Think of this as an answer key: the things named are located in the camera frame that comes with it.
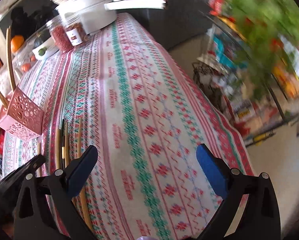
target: striped tablecloth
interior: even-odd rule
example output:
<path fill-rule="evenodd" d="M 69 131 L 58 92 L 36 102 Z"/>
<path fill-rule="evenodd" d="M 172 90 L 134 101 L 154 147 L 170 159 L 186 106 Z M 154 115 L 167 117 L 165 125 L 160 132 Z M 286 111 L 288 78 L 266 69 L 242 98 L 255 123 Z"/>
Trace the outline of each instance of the striped tablecloth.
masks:
<path fill-rule="evenodd" d="M 45 112 L 44 175 L 55 171 L 61 120 L 69 123 L 73 159 L 83 117 L 82 152 L 91 144 L 99 151 L 85 186 L 98 239 L 168 240 L 200 232 L 221 202 L 196 160 L 200 143 L 252 174 L 238 132 L 129 14 L 119 14 L 85 47 L 38 62 L 20 88 Z M 37 142 L 7 134 L 4 175 L 35 156 Z"/>

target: blurry green foliage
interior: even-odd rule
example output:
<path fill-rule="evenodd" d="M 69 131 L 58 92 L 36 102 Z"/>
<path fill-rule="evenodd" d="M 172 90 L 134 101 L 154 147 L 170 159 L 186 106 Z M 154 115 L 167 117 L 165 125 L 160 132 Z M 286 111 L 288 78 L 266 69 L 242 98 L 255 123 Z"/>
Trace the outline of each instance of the blurry green foliage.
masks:
<path fill-rule="evenodd" d="M 234 17 L 250 48 L 250 58 L 241 60 L 248 63 L 254 97 L 260 99 L 280 58 L 293 71 L 293 55 L 285 53 L 279 35 L 299 45 L 299 8 L 294 0 L 225 0 L 224 5 L 224 12 Z"/>

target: silver screw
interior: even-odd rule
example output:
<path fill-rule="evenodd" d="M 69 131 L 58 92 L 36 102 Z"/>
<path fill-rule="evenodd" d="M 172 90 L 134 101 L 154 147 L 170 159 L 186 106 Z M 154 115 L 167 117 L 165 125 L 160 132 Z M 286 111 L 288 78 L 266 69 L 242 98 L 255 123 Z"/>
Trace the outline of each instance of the silver screw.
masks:
<path fill-rule="evenodd" d="M 268 179 L 269 178 L 269 175 L 266 173 L 266 172 L 262 172 L 262 177 L 264 179 Z"/>
<path fill-rule="evenodd" d="M 232 172 L 232 174 L 234 174 L 234 175 L 238 175 L 238 174 L 241 173 L 241 172 L 239 171 L 239 169 L 237 169 L 237 168 L 233 168 L 233 169 L 231 169 L 231 172 Z"/>
<path fill-rule="evenodd" d="M 62 174 L 63 174 L 63 170 L 61 170 L 61 169 L 58 169 L 58 170 L 55 171 L 56 176 L 60 176 Z"/>
<path fill-rule="evenodd" d="M 29 173 L 29 174 L 26 175 L 25 178 L 26 178 L 27 180 L 30 180 L 32 177 L 33 177 L 32 173 Z"/>

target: wooden stick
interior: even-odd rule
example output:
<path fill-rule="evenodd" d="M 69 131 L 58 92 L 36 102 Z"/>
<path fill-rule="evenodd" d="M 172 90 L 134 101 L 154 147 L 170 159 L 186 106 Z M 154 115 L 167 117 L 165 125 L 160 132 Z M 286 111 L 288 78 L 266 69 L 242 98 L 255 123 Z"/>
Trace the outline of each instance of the wooden stick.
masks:
<path fill-rule="evenodd" d="M 68 152 L 68 123 L 65 121 L 65 167 L 69 165 L 69 152 Z"/>
<path fill-rule="evenodd" d="M 40 155 L 40 154 L 42 154 L 42 144 L 41 144 L 41 142 L 38 142 L 38 144 L 37 144 L 37 155 Z M 42 166 L 40 166 L 39 168 L 38 168 L 38 177 L 42 177 Z"/>
<path fill-rule="evenodd" d="M 3 104 L 3 106 L 6 108 L 8 108 L 8 105 L 9 105 L 9 101 L 3 96 L 2 92 L 0 92 L 0 100 Z"/>
<path fill-rule="evenodd" d="M 60 134 L 61 130 L 57 129 L 55 134 L 55 159 L 56 159 L 56 170 L 61 169 L 61 156 L 60 156 Z"/>
<path fill-rule="evenodd" d="M 82 156 L 82 117 L 79 118 L 79 126 L 78 126 L 78 143 L 77 143 L 77 157 L 80 158 Z M 81 199 L 83 216 L 86 225 L 89 227 L 91 231 L 93 231 L 93 226 L 91 223 L 91 217 L 88 212 L 88 206 L 85 195 L 85 186 L 83 186 L 81 192 L 79 193 L 79 197 Z"/>
<path fill-rule="evenodd" d="M 13 63 L 11 60 L 11 27 L 9 26 L 6 30 L 6 60 L 7 70 L 11 84 L 11 90 L 14 92 L 16 89 L 16 82 L 13 70 Z"/>

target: perforated pink container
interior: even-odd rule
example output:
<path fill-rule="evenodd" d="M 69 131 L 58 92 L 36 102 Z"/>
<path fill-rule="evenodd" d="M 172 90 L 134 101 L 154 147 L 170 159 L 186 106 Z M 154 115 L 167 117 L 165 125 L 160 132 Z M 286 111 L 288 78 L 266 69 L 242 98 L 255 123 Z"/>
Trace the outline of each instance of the perforated pink container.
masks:
<path fill-rule="evenodd" d="M 0 127 L 17 138 L 28 141 L 42 134 L 43 110 L 18 87 L 11 96 L 7 111 L 0 110 Z"/>

